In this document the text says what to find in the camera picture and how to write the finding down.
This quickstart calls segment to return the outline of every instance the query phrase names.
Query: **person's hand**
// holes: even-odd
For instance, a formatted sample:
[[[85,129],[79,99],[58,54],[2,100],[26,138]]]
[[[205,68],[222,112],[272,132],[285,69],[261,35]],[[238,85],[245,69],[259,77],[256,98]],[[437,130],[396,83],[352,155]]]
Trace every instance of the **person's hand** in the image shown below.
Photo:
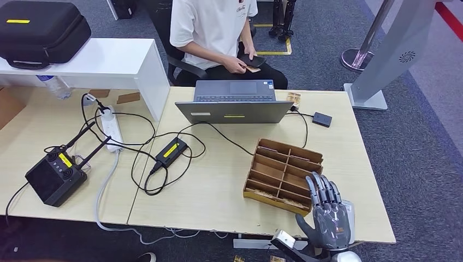
[[[232,74],[244,74],[246,64],[234,56],[225,56],[222,65]]]
[[[256,49],[254,48],[254,45],[251,46],[245,46],[245,53],[249,54],[249,60],[253,60],[254,56],[257,56]]]

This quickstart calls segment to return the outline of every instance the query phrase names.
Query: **laptop keyboard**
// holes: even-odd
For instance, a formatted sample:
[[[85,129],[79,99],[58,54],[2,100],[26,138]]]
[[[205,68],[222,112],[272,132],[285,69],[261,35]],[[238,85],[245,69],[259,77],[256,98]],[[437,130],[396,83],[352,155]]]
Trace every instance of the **laptop keyboard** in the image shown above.
[[[198,102],[265,102],[273,96],[197,96]]]

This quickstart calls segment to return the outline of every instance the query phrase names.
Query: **yellow floor tape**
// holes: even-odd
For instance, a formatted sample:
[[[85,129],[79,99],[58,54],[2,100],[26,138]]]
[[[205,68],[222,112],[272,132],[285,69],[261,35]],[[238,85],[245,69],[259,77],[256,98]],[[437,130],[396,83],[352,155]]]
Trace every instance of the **yellow floor tape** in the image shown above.
[[[260,25],[254,25],[254,27],[272,27],[273,25],[271,23],[261,23]],[[257,51],[258,55],[274,55],[274,56],[287,56],[291,55],[293,52],[293,49],[291,48],[291,41],[286,39],[286,52],[284,51]]]

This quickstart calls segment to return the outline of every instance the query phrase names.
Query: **laptop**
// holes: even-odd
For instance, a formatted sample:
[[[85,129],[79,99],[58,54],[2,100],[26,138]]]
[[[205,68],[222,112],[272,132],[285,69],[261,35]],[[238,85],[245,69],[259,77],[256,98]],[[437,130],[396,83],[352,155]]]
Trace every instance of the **laptop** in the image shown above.
[[[193,102],[175,105],[190,123],[279,123],[293,102],[276,100],[272,80],[199,80]]]

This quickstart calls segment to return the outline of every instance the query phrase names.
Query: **office chair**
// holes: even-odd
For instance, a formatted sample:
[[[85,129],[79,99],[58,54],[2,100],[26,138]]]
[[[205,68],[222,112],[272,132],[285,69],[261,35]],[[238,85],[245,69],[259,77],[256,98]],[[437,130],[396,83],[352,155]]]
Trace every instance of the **office chair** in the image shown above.
[[[161,43],[167,54],[167,78],[174,86],[191,86],[182,79],[175,78],[176,68],[180,68],[198,77],[198,80],[207,79],[207,72],[194,65],[182,61],[185,53],[170,44],[170,19],[172,16],[172,0],[141,0],[145,6]],[[251,35],[256,34],[256,28],[251,24]]]

